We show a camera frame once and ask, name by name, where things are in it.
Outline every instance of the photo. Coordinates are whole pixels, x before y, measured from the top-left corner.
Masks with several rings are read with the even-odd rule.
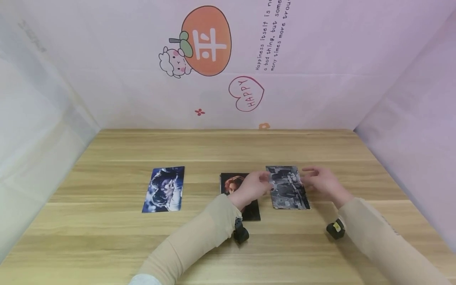
[[[248,173],[222,173],[220,174],[220,193],[233,194],[239,189]],[[261,221],[258,200],[251,202],[241,210],[243,221]]]
[[[144,200],[143,213],[181,209],[184,167],[154,168]]]
[[[266,166],[271,173],[272,205],[275,209],[310,209],[296,166]]]

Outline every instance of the black wrist device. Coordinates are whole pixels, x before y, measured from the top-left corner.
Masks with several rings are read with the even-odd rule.
[[[340,219],[326,226],[326,231],[334,238],[340,239],[345,235],[345,227]]]
[[[236,221],[234,222],[233,237],[238,244],[249,239],[249,232],[242,225],[242,220],[240,218],[236,218]]]

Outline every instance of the white sleeve cuff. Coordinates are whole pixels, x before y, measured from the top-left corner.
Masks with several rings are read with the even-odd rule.
[[[138,274],[133,276],[128,285],[161,285],[161,283],[152,275]]]

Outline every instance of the chinese character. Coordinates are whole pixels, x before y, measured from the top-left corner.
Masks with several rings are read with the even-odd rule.
[[[201,34],[200,37],[203,41],[211,41],[210,43],[200,43],[199,38],[198,38],[198,31],[193,30],[193,44],[195,45],[195,52],[197,54],[197,60],[200,60],[200,49],[210,49],[211,50],[211,55],[212,55],[212,61],[214,62],[216,60],[215,57],[215,51],[217,49],[226,49],[227,45],[224,44],[217,44],[215,42],[215,29],[211,28],[209,30],[209,35],[206,36],[206,34]],[[204,51],[201,53],[201,56],[203,58],[209,58],[209,53],[207,51]]]

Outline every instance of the left hand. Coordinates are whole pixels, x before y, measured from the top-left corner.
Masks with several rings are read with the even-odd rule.
[[[260,198],[271,190],[269,183],[270,173],[268,171],[255,171],[247,175],[244,181],[233,194],[228,196],[234,206],[239,210],[244,209],[252,201]]]

